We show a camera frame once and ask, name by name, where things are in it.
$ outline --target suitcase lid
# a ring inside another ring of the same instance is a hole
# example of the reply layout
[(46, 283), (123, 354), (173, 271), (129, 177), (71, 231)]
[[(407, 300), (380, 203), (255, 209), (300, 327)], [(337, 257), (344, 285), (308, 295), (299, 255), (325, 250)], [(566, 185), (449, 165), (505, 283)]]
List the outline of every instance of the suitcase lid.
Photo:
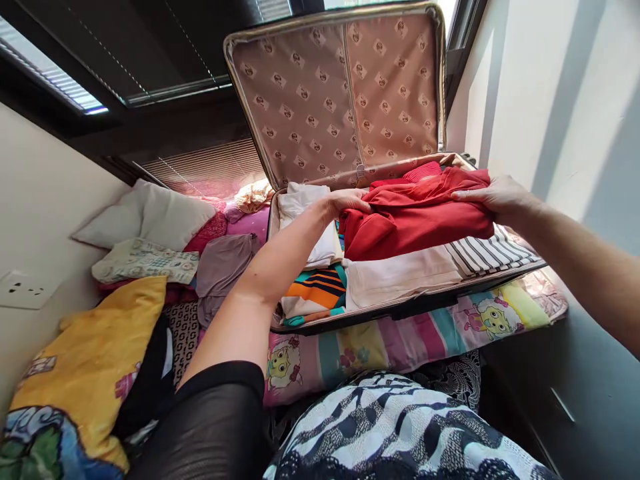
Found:
[(445, 29), (431, 2), (289, 18), (224, 52), (271, 182), (365, 186), (446, 148)]

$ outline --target forearm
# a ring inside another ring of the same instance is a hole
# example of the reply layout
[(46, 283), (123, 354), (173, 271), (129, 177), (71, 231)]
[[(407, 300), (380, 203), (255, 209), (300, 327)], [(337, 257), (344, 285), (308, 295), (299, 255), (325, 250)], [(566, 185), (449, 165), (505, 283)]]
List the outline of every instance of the forearm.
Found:
[(258, 251), (212, 320), (179, 387), (196, 373), (225, 361), (251, 361), (266, 373), (275, 307), (305, 267), (333, 215), (329, 201), (322, 199)]
[(332, 220), (328, 201), (322, 199), (310, 205), (260, 249), (233, 291), (259, 296), (275, 308)]
[(640, 259), (600, 240), (546, 205), (514, 228), (565, 282), (587, 312), (640, 358)]

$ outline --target hand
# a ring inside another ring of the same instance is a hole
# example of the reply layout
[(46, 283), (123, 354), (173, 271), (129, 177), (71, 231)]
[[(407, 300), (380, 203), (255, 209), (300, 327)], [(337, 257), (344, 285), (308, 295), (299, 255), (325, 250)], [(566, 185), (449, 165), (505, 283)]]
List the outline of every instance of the hand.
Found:
[(496, 213), (498, 223), (513, 228), (545, 205), (509, 175), (492, 178), (487, 188), (456, 191), (451, 197), (458, 201), (482, 203)]
[(324, 199), (329, 203), (329, 208), (333, 218), (338, 218), (340, 212), (344, 209), (356, 209), (365, 213), (371, 213), (371, 206), (362, 200), (367, 194), (366, 191), (360, 189), (335, 190), (328, 194)]

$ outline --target white wall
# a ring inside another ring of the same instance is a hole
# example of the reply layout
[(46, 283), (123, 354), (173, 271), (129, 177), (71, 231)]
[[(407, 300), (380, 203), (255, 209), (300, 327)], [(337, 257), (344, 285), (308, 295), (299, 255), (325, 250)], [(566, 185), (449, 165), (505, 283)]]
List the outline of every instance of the white wall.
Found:
[(39, 311), (0, 307), (1, 419), (60, 318), (95, 305), (89, 267), (105, 252), (69, 235), (127, 186), (2, 104), (0, 146), (0, 276), (16, 269), (63, 280)]
[[(474, 154), (640, 255), (639, 52), (637, 0), (489, 0), (448, 149)], [(508, 374), (564, 478), (637, 477), (640, 364), (573, 298), (570, 309), (487, 357)]]

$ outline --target black sheer sleeve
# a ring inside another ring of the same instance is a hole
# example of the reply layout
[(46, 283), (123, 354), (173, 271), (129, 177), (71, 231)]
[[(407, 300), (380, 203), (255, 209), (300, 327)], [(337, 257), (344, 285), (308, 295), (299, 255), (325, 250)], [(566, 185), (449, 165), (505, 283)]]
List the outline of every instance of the black sheer sleeve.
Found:
[(132, 465), (130, 479), (253, 478), (268, 463), (261, 434), (264, 377), (256, 364), (209, 367), (178, 390)]

